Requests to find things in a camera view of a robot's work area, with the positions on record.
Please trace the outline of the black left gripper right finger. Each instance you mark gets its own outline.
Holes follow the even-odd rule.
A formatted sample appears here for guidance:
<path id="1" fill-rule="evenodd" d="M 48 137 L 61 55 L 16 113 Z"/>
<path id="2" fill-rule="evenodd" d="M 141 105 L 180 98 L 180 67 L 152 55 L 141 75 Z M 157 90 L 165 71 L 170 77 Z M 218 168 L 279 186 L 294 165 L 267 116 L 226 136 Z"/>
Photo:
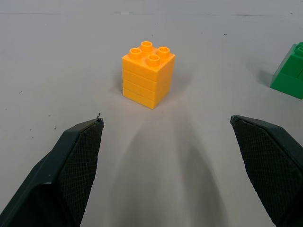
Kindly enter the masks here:
<path id="1" fill-rule="evenodd" d="M 246 173 L 277 227 L 303 225 L 303 148 L 282 127 L 233 115 Z"/>

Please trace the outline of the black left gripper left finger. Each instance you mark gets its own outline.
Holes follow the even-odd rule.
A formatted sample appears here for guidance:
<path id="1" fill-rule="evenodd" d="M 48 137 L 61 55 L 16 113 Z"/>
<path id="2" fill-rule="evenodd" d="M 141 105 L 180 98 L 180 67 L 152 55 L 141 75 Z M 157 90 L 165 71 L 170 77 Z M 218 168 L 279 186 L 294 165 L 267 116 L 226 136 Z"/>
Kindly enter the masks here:
<path id="1" fill-rule="evenodd" d="M 104 121 L 79 123 L 30 171 L 0 215 L 2 227 L 80 226 L 95 180 Z"/>

